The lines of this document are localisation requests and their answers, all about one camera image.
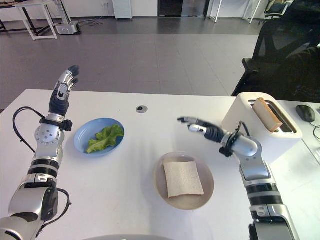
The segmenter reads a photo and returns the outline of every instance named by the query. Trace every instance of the doorway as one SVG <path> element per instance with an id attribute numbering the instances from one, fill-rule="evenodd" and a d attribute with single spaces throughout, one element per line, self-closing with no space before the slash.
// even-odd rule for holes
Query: doorway
<path id="1" fill-rule="evenodd" d="M 206 17 L 210 0 L 158 0 L 160 17 Z"/>

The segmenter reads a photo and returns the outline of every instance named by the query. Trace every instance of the computer mouse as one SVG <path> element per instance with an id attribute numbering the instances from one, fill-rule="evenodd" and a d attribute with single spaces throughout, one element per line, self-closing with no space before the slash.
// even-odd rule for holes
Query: computer mouse
<path id="1" fill-rule="evenodd" d="M 307 105 L 298 105 L 295 110 L 303 121 L 314 122 L 316 120 L 315 111 Z"/>

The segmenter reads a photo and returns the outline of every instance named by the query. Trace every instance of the table leg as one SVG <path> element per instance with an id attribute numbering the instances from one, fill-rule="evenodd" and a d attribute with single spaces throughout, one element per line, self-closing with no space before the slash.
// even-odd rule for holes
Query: table leg
<path id="1" fill-rule="evenodd" d="M 253 13 L 252 18 L 251 18 L 251 20 L 250 20 L 250 23 L 252 23 L 252 20 L 255 18 L 255 15 L 256 15 L 256 13 L 257 13 L 257 11 L 258 11 L 258 8 L 259 8 L 259 6 L 260 6 L 260 3 L 261 3 L 261 0 L 259 0 L 258 5 L 256 6 L 256 8 L 255 8 L 255 10 L 254 10 L 254 13 Z"/>
<path id="2" fill-rule="evenodd" d="M 260 4 L 261 4 L 261 1 L 262 1 L 262 0 L 259 0 L 256 8 L 254 9 L 254 12 L 253 12 L 252 17 L 249 18 L 249 17 L 246 17 L 246 15 L 247 15 L 247 12 L 248 12 L 248 9 L 249 9 L 250 4 L 253 2 L 252 0 L 249 0 L 249 1 L 248 1 L 248 5 L 246 6 L 246 9 L 245 9 L 245 11 L 244 11 L 244 14 L 243 14 L 242 19 L 247 20 L 247 21 L 249 22 L 249 24 L 251 24 L 252 21 L 253 21 L 254 18 L 255 18 L 255 15 L 256 15 L 256 13 L 257 13 L 257 11 L 258 11 L 258 8 L 259 8 L 259 6 L 260 6 Z"/>
<path id="3" fill-rule="evenodd" d="M 250 6 L 250 3 L 252 2 L 252 0 L 249 0 L 248 1 L 248 4 L 246 5 L 246 9 L 244 11 L 244 14 L 243 14 L 243 17 L 242 19 L 246 19 L 246 15 L 247 15 L 247 12 L 248 12 L 248 9 L 249 9 L 249 6 Z"/>
<path id="4" fill-rule="evenodd" d="M 24 23 L 24 25 L 25 25 L 26 29 L 28 30 L 28 32 L 29 32 L 29 34 L 30 34 L 30 36 L 31 36 L 32 40 L 36 40 L 35 36 L 33 35 L 32 31 L 31 31 L 31 29 L 30 29 L 30 27 L 29 27 L 29 25 L 28 25 L 28 23 L 27 23 L 27 21 L 26 21 L 26 18 L 25 18 L 24 12 L 21 10 L 21 8 L 18 8 L 18 10 L 19 10 L 19 12 L 20 12 L 20 14 L 21 14 L 22 21 L 23 21 L 23 23 Z"/>
<path id="5" fill-rule="evenodd" d="M 215 17 L 215 21 L 214 21 L 215 23 L 218 22 L 218 16 L 219 16 L 221 4 L 222 4 L 222 0 L 220 0 L 220 2 L 219 2 L 218 12 L 216 13 L 216 17 Z"/>
<path id="6" fill-rule="evenodd" d="M 30 24 L 30 26 L 31 26 L 34 34 L 35 34 L 36 36 L 39 36 L 39 34 L 38 34 L 38 32 L 37 32 L 37 30 L 36 30 L 36 28 L 35 28 L 35 25 L 34 25 L 33 22 L 31 21 L 31 18 L 30 18 L 30 16 L 29 16 L 26 8 L 23 7 L 22 10 L 23 10 L 23 12 L 24 12 L 24 14 L 25 14 L 25 16 L 26 16 L 26 19 L 28 20 L 28 22 L 29 22 L 29 24 Z"/>
<path id="7" fill-rule="evenodd" d="M 52 18 L 49 17 L 50 13 L 49 13 L 49 10 L 48 10 L 48 6 L 47 5 L 43 5 L 42 9 L 43 9 L 44 15 L 45 15 L 45 17 L 46 17 L 46 19 L 47 19 L 47 21 L 49 23 L 49 26 L 51 28 L 51 31 L 53 33 L 54 38 L 58 39 L 56 31 L 55 31 L 55 28 L 54 28 L 54 22 L 52 21 Z"/>
<path id="8" fill-rule="evenodd" d="M 220 12 L 220 8 L 221 8 L 221 4 L 222 4 L 222 0 L 220 0 L 219 2 L 219 7 L 218 7 L 218 11 L 216 12 L 216 16 L 213 16 L 212 18 L 214 19 L 214 22 L 218 22 L 218 17 L 219 17 L 219 12 Z"/>
<path id="9" fill-rule="evenodd" d="M 6 26 L 5 26 L 4 23 L 1 21 L 1 19 L 0 19 L 0 25 L 1 25 L 0 29 L 7 30 L 7 29 L 6 29 Z"/>

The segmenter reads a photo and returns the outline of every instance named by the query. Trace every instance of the beige plate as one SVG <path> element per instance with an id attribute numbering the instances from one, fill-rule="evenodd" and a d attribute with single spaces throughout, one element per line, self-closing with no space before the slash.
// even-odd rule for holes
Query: beige plate
<path id="1" fill-rule="evenodd" d="M 166 163 L 195 162 L 199 173 L 204 195 L 180 195 L 168 198 L 167 180 L 164 169 Z M 156 165 L 153 181 L 159 195 L 171 206 L 181 210 L 195 210 L 205 205 L 214 192 L 214 178 L 208 166 L 185 152 L 170 152 L 163 155 Z"/>

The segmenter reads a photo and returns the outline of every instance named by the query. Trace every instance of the black cable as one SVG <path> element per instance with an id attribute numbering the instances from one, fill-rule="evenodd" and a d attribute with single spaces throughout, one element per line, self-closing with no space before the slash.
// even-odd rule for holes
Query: black cable
<path id="1" fill-rule="evenodd" d="M 247 135 L 248 137 L 250 137 L 250 133 L 249 133 L 249 130 L 248 130 L 248 128 L 247 128 L 247 125 L 246 125 L 243 121 L 240 121 L 240 122 L 239 122 L 238 128 L 237 128 L 235 131 L 238 133 L 238 132 L 240 131 L 241 126 L 243 126 L 246 135 Z"/>
<path id="2" fill-rule="evenodd" d="M 317 129 L 320 129 L 320 125 L 318 125 L 318 126 L 313 125 L 310 121 L 309 121 L 308 123 L 310 123 L 312 126 L 314 126 L 313 136 L 314 136 L 316 139 L 320 140 L 320 137 L 318 137 L 318 136 L 316 135 L 316 130 L 317 130 Z"/>
<path id="3" fill-rule="evenodd" d="M 106 3 L 106 6 L 107 6 L 107 16 L 109 16 L 109 5 L 108 5 L 108 3 Z M 103 25 L 104 23 L 99 21 L 99 20 L 104 17 L 105 10 L 106 10 L 105 7 L 103 7 L 103 13 L 102 13 L 101 17 L 79 21 L 79 24 L 81 26 L 88 25 L 90 27 L 93 27 L 93 26 L 96 26 L 96 25 Z"/>
<path id="4" fill-rule="evenodd" d="M 39 234 L 43 231 L 43 229 L 44 229 L 46 226 L 48 226 L 48 225 L 50 225 L 50 224 L 53 224 L 53 223 L 55 223 L 56 221 L 58 221 L 60 218 L 62 218 L 62 217 L 66 214 L 66 212 L 68 211 L 69 206 L 72 204 L 72 203 L 70 202 L 70 195 L 69 195 L 69 193 L 68 193 L 66 190 L 61 189 L 61 188 L 57 188 L 57 190 L 58 190 L 59 192 L 63 193 L 64 195 L 66 195 L 67 201 L 66 201 L 65 208 L 64 208 L 63 212 L 60 214 L 59 217 L 57 217 L 55 220 L 52 220 L 52 221 L 50 221 L 50 222 L 48 222 L 48 223 L 46 223 L 46 224 L 43 224 L 43 225 L 41 226 L 41 228 L 39 229 L 38 233 L 36 234 L 36 238 L 39 236 Z"/>
<path id="5" fill-rule="evenodd" d="M 32 110 L 34 113 L 36 113 L 39 117 L 41 117 L 42 119 L 45 119 L 45 116 L 43 116 L 41 113 L 39 113 L 38 111 L 34 110 L 32 107 L 29 106 L 23 106 L 20 107 L 14 114 L 13 114 L 13 118 L 12 118 L 12 124 L 13 124 L 13 130 L 15 132 L 15 134 L 18 136 L 18 138 L 20 139 L 20 142 L 23 142 L 24 144 L 26 144 L 32 152 L 35 153 L 35 150 L 27 143 L 27 141 L 21 136 L 21 134 L 19 133 L 17 126 L 16 126 L 16 117 L 19 113 L 21 113 L 24 110 Z"/>
<path id="6" fill-rule="evenodd" d="M 221 143 L 225 135 L 224 131 L 220 127 L 215 126 L 213 124 L 206 125 L 206 128 L 207 129 L 206 129 L 206 133 L 204 134 L 204 137 L 216 143 Z"/>

